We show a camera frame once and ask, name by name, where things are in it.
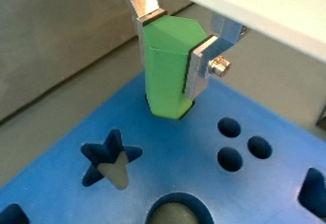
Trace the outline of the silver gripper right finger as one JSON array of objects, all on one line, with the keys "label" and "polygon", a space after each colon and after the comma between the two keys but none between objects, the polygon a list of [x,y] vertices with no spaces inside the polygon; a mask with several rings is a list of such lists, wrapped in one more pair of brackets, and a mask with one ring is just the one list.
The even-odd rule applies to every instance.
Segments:
[{"label": "silver gripper right finger", "polygon": [[225,52],[245,36],[248,28],[229,17],[214,12],[212,16],[213,34],[190,50],[184,94],[194,100],[208,87],[209,77],[224,77],[232,62],[224,57]]}]

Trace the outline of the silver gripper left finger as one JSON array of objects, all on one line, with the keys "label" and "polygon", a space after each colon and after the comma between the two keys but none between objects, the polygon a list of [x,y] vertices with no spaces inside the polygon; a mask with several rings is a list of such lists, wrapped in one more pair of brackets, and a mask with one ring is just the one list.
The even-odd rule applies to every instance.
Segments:
[{"label": "silver gripper left finger", "polygon": [[159,7],[158,0],[125,0],[133,15],[133,24],[139,38],[141,58],[145,58],[143,28],[167,12]]}]

